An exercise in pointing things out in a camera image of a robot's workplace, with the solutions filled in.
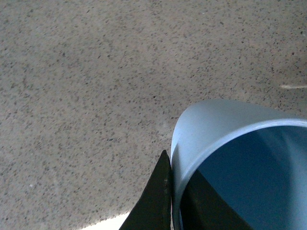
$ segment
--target blue plastic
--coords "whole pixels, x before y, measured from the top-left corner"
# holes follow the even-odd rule
[[[199,169],[255,230],[307,229],[307,120],[258,105],[208,100],[179,118],[172,140],[173,223]]]

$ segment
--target speckled floor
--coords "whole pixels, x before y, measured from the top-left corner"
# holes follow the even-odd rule
[[[305,0],[2,0],[0,229],[130,211],[190,104],[307,117]]]

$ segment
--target light patch on floor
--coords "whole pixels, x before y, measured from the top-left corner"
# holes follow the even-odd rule
[[[86,227],[81,230],[101,230],[101,229],[108,229],[108,230],[119,230],[121,225],[124,223],[126,218],[128,217],[129,212],[123,215],[119,215],[114,218],[110,218],[107,220],[103,220],[100,223],[97,223],[95,225]]]

